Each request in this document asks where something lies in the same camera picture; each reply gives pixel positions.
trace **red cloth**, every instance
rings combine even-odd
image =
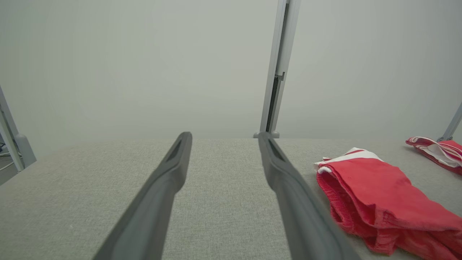
[[[391,255],[400,247],[424,259],[462,259],[462,218],[429,200],[398,167],[358,149],[316,164],[332,218],[370,250]]]
[[[462,175],[462,145],[453,140],[435,142],[430,138],[411,137],[406,143],[439,166],[453,173]]]

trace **gray wall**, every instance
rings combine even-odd
[[[305,0],[283,137],[443,135],[462,101],[462,1]]]
[[[277,0],[2,0],[0,85],[38,158],[80,142],[250,138]]]

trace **gray table surface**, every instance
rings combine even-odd
[[[88,143],[42,159],[0,186],[1,259],[91,259],[173,140]],[[430,199],[462,216],[462,176],[404,140],[278,139],[328,208],[312,164],[352,147],[398,166]],[[402,250],[362,259],[417,259]],[[290,259],[276,197],[256,139],[194,139],[186,183],[173,204],[163,259]]]

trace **white trim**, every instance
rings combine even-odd
[[[447,165],[449,167],[453,167],[453,168],[456,168],[458,166],[461,166],[462,167],[462,156],[457,153],[456,151],[454,150],[457,150],[457,151],[460,151],[460,149],[452,146],[452,145],[448,145],[448,144],[439,144],[438,142],[435,142],[434,140],[430,139],[430,138],[426,138],[426,137],[421,137],[421,136],[416,136],[416,137],[413,137],[413,138],[410,138],[409,141],[410,142],[413,142],[413,143],[417,143],[419,141],[419,139],[425,139],[425,140],[428,140],[430,142],[432,142],[433,144],[431,145],[416,145],[415,147],[426,152],[428,155],[434,157],[435,159],[438,160],[439,163],[441,164],[444,164],[444,165]],[[457,156],[459,157],[459,160],[456,160],[456,159],[453,159],[451,157],[449,157],[447,153],[450,153],[454,156]]]
[[[321,168],[318,169],[318,173],[332,173],[332,170],[329,167],[322,166]]]
[[[357,150],[362,150],[362,151],[347,155],[348,153],[351,153],[351,152],[354,152],[354,151],[357,151]],[[373,153],[373,152],[370,152],[370,151],[365,150],[365,149],[360,149],[360,148],[353,147],[353,148],[350,149],[348,152],[346,152],[345,155],[342,155],[342,156],[340,156],[340,157],[333,158],[333,159],[331,159],[331,160],[329,160],[329,161],[319,161],[319,162],[315,162],[315,168],[316,168],[316,166],[317,166],[317,167],[320,167],[321,165],[324,165],[324,164],[327,164],[327,163],[331,163],[331,162],[346,161],[346,160],[356,159],[356,158],[377,159],[377,160],[379,160],[379,161],[382,161],[382,159],[380,159],[380,158],[379,158],[375,153]]]

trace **metal pole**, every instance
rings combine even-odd
[[[454,134],[455,130],[457,129],[457,126],[459,125],[460,121],[462,119],[462,103],[459,106],[459,108],[456,111],[456,114],[451,120],[451,123],[449,124],[448,128],[444,132],[444,135],[440,138],[438,138],[439,141],[446,141],[446,140],[452,140],[452,135]]]
[[[301,0],[279,0],[260,131],[254,134],[254,138],[258,138],[260,132],[269,132],[273,138],[279,138],[276,122],[292,53],[300,2]]]
[[[14,165],[18,172],[24,170],[23,163],[21,162],[21,158],[19,157],[18,150],[16,149],[16,145],[13,142],[13,139],[8,131],[8,125],[6,124],[6,120],[3,117],[3,114],[0,112],[0,134],[3,138],[3,141],[8,148],[8,152],[10,152],[11,158],[13,159]]]
[[[6,131],[7,133],[10,133],[12,135],[12,138],[16,141],[19,151],[21,152],[21,155],[23,157],[25,167],[28,167],[29,165],[31,165],[32,163],[36,161],[34,152],[32,151],[32,148],[30,147],[27,137],[18,132],[18,129],[14,123],[13,116],[11,115],[10,109],[8,107],[8,104],[5,99],[5,95],[3,94],[3,90],[1,89],[1,87],[0,87],[0,110],[3,116],[5,117],[6,124],[8,126],[6,128]]]

